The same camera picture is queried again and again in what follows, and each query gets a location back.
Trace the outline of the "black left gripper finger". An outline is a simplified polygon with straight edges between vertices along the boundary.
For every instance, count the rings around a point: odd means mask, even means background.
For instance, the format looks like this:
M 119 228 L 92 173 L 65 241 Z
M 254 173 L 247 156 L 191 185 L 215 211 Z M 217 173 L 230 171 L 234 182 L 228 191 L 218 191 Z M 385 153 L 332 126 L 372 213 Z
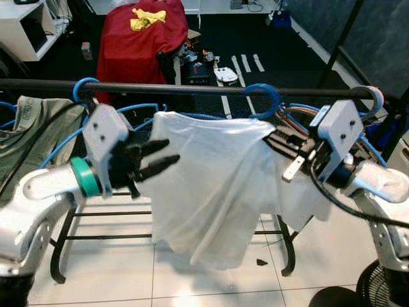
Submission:
M 169 146 L 169 143 L 168 139 L 152 139 L 145 141 L 145 143 L 139 143 L 135 146 L 135 156 L 144 158 L 147 155 L 155 154 L 155 152 Z
M 173 164 L 178 163 L 180 155 L 170 155 L 158 158 L 158 160 L 151 161 L 147 166 L 137 170 L 135 173 L 136 182 L 144 182 L 146 179 L 159 175 Z

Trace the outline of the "white garment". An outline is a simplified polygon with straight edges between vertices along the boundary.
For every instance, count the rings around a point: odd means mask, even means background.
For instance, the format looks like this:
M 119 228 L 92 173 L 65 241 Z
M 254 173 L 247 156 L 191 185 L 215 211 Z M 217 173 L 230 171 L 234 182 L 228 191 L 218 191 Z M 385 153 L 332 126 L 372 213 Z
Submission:
M 151 139 L 166 139 L 159 156 L 179 161 L 139 185 L 151 199 L 152 239 L 190 264 L 215 270 L 242 264 L 262 214 L 300 231 L 311 217 L 325 221 L 330 202 L 309 175 L 282 175 L 290 161 L 264 138 L 262 120 L 200 120 L 156 112 Z

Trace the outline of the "grey garment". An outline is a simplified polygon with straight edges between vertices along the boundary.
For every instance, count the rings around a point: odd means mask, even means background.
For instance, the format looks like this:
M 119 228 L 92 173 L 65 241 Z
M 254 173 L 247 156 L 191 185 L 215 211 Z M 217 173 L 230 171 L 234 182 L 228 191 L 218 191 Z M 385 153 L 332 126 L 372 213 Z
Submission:
M 65 98 L 20 96 L 17 106 L 15 128 L 0 130 L 0 208 L 11 201 L 23 176 L 79 129 L 86 114 L 83 105 Z

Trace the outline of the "grey hanger with pink hook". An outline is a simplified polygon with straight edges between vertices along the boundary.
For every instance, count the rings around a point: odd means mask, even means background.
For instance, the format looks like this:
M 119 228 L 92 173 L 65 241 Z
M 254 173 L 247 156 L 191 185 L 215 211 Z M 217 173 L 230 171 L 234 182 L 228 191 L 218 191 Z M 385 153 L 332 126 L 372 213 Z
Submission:
M 364 123 L 364 125 L 368 125 L 368 123 L 371 123 L 376 119 L 377 113 L 383 109 L 383 105 L 385 105 L 385 95 L 383 94 L 383 91 L 381 91 L 376 86 L 356 86 L 351 88 L 351 91 L 359 90 L 366 91 L 366 93 L 368 93 L 372 97 L 372 100 L 374 102 L 374 105 L 368 111 L 357 111 L 357 114 L 359 115 L 360 120 L 362 120 L 362 123 Z

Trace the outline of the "long white tape strip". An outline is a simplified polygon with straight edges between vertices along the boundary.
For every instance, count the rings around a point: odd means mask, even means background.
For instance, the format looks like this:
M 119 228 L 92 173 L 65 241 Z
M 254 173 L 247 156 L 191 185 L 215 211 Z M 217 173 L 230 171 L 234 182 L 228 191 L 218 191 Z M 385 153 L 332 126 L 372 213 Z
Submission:
M 229 100 L 228 97 L 226 96 L 221 96 L 221 103 L 222 103 L 222 110 L 223 114 L 226 119 L 231 119 L 233 117 L 233 114 L 231 114 L 231 109 L 229 105 Z

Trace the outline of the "black case with red label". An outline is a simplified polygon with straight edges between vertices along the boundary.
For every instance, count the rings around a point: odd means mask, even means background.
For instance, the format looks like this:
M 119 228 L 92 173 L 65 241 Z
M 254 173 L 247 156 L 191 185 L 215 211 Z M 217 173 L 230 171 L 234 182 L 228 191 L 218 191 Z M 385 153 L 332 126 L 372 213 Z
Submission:
M 208 65 L 200 61 L 186 62 L 181 67 L 181 81 L 186 85 L 210 85 L 211 75 Z

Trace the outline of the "blue bag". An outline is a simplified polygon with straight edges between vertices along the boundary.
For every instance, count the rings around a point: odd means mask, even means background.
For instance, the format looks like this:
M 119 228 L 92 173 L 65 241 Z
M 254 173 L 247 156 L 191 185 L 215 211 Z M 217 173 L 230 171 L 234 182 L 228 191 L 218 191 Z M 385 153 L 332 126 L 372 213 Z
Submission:
M 405 132 L 407 124 L 407 115 L 395 115 L 387 117 L 385 121 L 377 126 L 371 137 L 372 144 L 380 151 L 388 149 L 394 138 L 401 132 Z

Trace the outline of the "red blanket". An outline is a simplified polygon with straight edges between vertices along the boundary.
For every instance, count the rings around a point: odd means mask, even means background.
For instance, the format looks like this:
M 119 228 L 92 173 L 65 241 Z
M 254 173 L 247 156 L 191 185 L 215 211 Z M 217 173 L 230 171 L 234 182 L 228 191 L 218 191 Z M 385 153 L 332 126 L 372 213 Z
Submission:
M 164 21 L 133 30 L 139 10 L 165 12 Z M 119 5 L 105 17 L 97 56 L 96 79 L 125 84 L 167 84 L 156 56 L 173 54 L 188 38 L 186 12 L 181 0 L 137 0 Z

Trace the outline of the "white rounded gadget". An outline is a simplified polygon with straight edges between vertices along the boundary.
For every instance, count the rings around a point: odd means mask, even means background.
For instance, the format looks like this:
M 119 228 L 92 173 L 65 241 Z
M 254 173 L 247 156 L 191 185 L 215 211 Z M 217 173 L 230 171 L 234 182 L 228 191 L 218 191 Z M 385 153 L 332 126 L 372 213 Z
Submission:
M 238 81 L 238 74 L 230 67 L 217 67 L 213 68 L 214 75 L 216 76 L 217 82 L 222 84 L 231 84 Z

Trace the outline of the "yellow cloth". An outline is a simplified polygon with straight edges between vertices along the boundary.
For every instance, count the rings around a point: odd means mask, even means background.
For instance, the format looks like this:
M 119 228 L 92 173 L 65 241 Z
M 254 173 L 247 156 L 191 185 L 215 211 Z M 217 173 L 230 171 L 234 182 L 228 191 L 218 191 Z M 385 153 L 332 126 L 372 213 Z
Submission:
M 130 28 L 132 31 L 143 31 L 156 22 L 166 22 L 167 12 L 164 10 L 146 12 L 143 11 L 143 9 L 134 8 L 131 12 L 134 13 L 134 18 L 130 20 Z

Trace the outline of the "blue floor mop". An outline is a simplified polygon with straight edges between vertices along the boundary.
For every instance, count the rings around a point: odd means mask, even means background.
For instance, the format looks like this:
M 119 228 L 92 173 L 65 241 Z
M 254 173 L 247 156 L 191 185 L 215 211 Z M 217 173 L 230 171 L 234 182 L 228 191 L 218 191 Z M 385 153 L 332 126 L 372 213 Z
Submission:
M 292 19 L 288 10 L 272 10 L 266 16 L 266 25 L 274 28 L 291 28 Z

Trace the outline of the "black floor fan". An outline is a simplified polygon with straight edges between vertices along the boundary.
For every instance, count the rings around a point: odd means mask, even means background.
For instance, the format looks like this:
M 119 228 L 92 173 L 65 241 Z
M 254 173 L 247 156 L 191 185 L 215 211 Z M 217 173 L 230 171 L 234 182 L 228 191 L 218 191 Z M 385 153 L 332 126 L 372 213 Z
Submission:
M 409 272 L 375 260 L 362 270 L 354 290 L 325 287 L 310 299 L 309 307 L 409 307 L 408 282 Z

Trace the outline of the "white shelf unit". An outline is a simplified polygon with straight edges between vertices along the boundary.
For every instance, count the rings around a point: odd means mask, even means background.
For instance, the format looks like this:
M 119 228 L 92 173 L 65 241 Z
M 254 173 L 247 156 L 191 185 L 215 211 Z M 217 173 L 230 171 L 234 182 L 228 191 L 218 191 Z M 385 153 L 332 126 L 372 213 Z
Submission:
M 54 18 L 44 0 L 0 0 L 0 49 L 17 61 L 41 61 L 64 32 L 64 20 Z

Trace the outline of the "black perforated bracket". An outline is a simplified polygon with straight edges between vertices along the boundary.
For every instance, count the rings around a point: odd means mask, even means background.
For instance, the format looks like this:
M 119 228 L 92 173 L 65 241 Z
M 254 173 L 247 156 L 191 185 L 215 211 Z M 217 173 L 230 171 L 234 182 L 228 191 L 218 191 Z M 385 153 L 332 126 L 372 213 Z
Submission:
M 176 84 L 176 64 L 174 62 L 174 56 L 165 52 L 158 52 L 156 55 L 156 61 L 158 67 L 166 79 L 167 84 Z

